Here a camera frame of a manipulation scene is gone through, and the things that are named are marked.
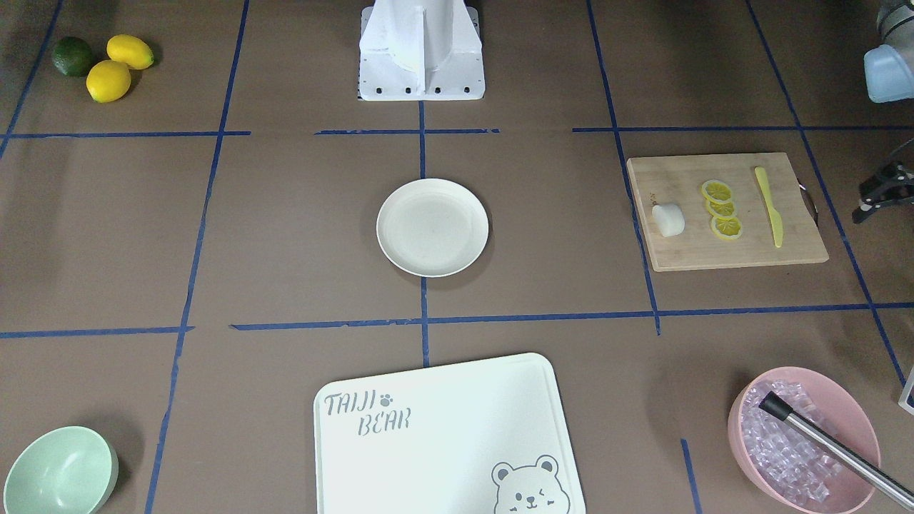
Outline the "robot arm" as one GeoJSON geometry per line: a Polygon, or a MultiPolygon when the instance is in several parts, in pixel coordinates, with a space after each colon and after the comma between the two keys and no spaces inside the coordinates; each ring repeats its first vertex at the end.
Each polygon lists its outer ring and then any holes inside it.
{"type": "MultiPolygon", "coordinates": [[[[876,104],[913,98],[913,3],[882,1],[877,16],[880,45],[865,53],[866,90],[876,104]]],[[[895,147],[878,172],[858,187],[859,203],[852,213],[855,224],[883,209],[911,205],[912,167],[898,154],[912,146],[912,139],[895,147]]]]}

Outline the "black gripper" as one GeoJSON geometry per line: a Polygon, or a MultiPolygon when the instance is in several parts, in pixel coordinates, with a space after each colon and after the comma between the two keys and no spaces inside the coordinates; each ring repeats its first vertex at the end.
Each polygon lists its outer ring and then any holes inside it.
{"type": "Polygon", "coordinates": [[[858,207],[852,213],[854,224],[862,223],[875,213],[887,207],[912,205],[913,203],[913,173],[898,154],[908,148],[913,140],[910,139],[900,146],[895,147],[878,171],[869,176],[858,187],[858,207]]]}

